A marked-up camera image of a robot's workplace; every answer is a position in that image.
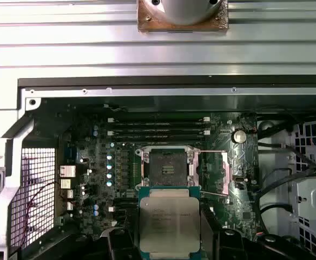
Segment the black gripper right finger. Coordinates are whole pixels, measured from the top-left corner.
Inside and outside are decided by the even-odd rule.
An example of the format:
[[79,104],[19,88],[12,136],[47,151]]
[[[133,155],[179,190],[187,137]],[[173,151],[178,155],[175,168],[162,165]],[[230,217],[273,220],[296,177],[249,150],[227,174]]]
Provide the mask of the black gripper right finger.
[[255,241],[239,231],[224,229],[206,203],[200,204],[201,244],[208,259],[313,259],[314,256],[288,240],[272,234]]

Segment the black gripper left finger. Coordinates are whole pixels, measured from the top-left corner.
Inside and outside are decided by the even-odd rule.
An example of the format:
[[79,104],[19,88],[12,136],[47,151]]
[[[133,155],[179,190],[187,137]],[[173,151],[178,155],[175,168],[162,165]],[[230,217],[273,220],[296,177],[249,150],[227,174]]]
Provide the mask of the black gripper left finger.
[[66,259],[141,259],[127,229],[106,229],[98,239],[87,238]]

